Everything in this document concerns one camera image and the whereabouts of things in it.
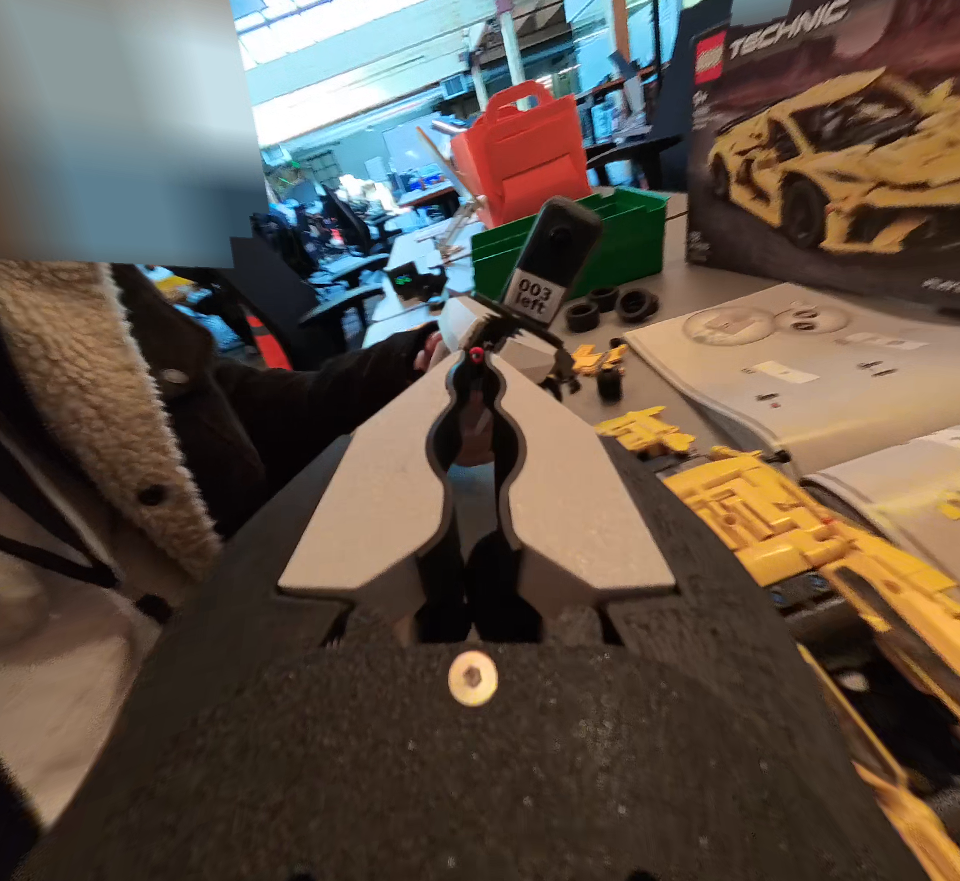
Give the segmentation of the person's fleece-lined jacket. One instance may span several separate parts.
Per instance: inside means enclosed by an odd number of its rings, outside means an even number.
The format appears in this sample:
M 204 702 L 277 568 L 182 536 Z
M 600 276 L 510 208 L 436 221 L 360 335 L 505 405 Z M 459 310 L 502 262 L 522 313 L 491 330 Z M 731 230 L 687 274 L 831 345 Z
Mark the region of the person's fleece-lined jacket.
M 2 262 L 2 792 L 42 834 L 222 560 L 102 263 Z

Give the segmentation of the instruction booklet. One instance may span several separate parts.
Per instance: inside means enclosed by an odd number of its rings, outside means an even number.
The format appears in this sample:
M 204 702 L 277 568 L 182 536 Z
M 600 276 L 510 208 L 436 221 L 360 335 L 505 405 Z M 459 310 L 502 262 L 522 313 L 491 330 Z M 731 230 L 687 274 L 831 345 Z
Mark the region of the instruction booklet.
M 943 573 L 959 571 L 958 322 L 791 284 L 625 341 L 705 419 Z

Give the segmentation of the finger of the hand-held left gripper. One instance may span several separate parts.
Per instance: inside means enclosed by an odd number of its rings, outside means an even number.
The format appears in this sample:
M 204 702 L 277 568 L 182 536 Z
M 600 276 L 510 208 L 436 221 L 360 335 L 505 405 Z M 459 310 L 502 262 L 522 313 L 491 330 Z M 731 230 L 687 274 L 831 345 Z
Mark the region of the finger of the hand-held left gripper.
M 483 302 L 472 296 L 450 297 L 438 317 L 437 359 L 484 347 L 489 321 L 490 308 Z
M 556 346 L 539 334 L 518 330 L 503 339 L 498 348 L 498 357 L 531 382 L 540 385 L 556 367 Z

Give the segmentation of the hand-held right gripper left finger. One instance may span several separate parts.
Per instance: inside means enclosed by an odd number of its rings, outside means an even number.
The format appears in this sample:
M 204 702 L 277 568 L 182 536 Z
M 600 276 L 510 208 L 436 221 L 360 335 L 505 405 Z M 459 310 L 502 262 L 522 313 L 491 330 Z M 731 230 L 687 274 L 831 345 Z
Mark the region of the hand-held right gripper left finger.
M 469 363 L 444 359 L 354 431 L 279 576 L 281 594 L 349 603 L 420 642 L 468 637 L 449 472 Z

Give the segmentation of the pile of yellow black pieces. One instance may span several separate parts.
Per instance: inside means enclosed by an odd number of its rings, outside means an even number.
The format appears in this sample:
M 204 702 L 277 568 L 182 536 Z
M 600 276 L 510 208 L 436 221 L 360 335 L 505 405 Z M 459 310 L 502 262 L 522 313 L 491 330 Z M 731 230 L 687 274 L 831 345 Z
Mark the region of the pile of yellow black pieces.
M 592 378 L 596 387 L 595 375 L 604 367 L 620 367 L 625 373 L 624 359 L 627 350 L 625 340 L 619 337 L 612 338 L 605 350 L 598 350 L 593 344 L 580 345 L 569 358 L 572 363 L 571 372 L 553 376 L 551 384 L 555 394 L 560 398 L 564 388 L 567 388 L 571 395 L 577 393 L 581 387 L 580 377 Z

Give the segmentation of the person's left hand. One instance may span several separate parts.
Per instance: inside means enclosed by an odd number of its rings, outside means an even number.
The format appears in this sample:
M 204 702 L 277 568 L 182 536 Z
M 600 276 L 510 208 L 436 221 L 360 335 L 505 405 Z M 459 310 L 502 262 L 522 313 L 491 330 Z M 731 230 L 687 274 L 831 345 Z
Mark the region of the person's left hand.
M 450 356 L 439 331 L 426 337 L 414 360 L 414 371 L 432 371 Z M 458 467 L 483 467 L 491 465 L 494 454 L 494 420 L 487 406 L 482 389 L 471 390 L 469 399 L 462 405 L 459 415 L 460 449 L 454 459 Z

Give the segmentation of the red plastic bin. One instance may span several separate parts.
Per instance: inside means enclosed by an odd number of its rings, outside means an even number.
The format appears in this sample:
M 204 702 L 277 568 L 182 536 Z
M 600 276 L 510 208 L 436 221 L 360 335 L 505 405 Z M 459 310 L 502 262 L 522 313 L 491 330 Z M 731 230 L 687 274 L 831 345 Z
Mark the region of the red plastic bin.
M 573 95 L 553 96 L 533 80 L 493 95 L 472 126 L 450 142 L 454 169 L 494 229 L 537 215 L 545 202 L 589 196 L 579 112 Z

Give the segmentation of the green plastic bin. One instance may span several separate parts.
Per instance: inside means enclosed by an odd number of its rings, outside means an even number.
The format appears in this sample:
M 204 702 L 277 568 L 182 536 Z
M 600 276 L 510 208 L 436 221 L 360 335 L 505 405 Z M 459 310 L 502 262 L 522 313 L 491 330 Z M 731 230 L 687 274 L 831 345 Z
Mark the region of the green plastic bin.
M 584 265 L 569 299 L 596 288 L 620 287 L 659 274 L 664 265 L 667 196 L 617 187 L 580 200 L 603 220 L 604 233 Z M 474 289 L 497 300 L 520 257 L 535 216 L 476 234 L 471 240 Z

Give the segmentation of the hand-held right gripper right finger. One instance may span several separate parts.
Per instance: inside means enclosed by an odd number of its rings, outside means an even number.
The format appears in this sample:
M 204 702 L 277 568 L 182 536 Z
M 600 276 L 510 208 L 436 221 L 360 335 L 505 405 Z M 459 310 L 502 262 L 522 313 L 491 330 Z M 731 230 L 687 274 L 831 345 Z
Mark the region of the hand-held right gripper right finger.
M 486 642 L 535 643 L 572 611 L 666 597 L 677 580 L 604 440 L 498 355 L 485 358 L 496 531 L 472 551 Z

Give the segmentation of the yellow toy car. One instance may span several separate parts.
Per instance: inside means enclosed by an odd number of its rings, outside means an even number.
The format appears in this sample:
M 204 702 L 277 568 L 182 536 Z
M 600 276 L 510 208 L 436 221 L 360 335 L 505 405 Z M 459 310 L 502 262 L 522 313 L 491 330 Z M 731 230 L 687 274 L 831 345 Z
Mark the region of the yellow toy car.
M 649 407 L 596 434 L 651 467 L 765 591 L 812 671 L 851 767 L 929 879 L 958 879 L 958 582 L 870 532 L 763 455 Z

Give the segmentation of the person's left forearm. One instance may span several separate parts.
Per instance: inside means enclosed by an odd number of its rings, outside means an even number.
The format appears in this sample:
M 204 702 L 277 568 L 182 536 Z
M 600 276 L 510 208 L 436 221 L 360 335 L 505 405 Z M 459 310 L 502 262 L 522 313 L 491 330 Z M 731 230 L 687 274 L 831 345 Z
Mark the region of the person's left forearm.
M 299 471 L 424 374 L 414 361 L 436 321 L 324 361 L 315 371 L 220 361 L 214 379 L 263 465 Z

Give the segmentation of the black device green display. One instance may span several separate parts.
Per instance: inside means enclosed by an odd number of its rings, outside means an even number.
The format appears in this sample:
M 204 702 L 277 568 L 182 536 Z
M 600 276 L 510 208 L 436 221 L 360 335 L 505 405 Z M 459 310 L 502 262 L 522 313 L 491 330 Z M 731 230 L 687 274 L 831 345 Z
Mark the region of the black device green display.
M 386 276 L 396 296 L 405 301 L 426 302 L 439 298 L 448 282 L 442 265 L 420 270 L 414 261 L 387 268 Z

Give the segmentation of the toy car set box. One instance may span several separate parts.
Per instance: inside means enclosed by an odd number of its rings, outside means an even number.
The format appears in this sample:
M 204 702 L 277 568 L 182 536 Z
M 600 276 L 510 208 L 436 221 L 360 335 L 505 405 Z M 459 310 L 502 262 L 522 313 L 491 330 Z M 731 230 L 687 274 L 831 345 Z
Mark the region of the toy car set box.
M 958 315 L 959 0 L 691 33 L 688 263 Z

